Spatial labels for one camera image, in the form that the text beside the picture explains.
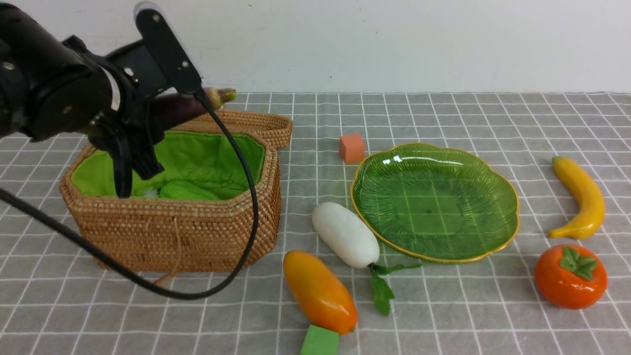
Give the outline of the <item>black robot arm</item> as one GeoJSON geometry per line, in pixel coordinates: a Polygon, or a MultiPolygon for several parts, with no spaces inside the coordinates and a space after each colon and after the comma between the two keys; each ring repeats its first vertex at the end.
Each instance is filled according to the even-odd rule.
{"type": "Polygon", "coordinates": [[[105,56],[77,36],[59,41],[13,4],[1,3],[1,135],[32,142],[62,133],[85,135],[113,164],[117,196],[128,198],[133,176],[164,171],[155,145],[165,124],[150,112],[168,87],[142,40],[105,56]]]}

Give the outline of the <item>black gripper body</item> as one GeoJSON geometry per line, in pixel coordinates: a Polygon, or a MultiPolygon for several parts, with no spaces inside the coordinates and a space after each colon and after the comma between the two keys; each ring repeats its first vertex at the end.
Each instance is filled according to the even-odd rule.
{"type": "Polygon", "coordinates": [[[72,35],[63,45],[88,63],[101,68],[110,81],[109,108],[102,110],[86,130],[94,148],[112,160],[116,196],[129,198],[133,175],[150,179],[164,170],[154,144],[164,139],[167,125],[154,116],[156,97],[169,86],[142,39],[101,56],[72,35]]]}

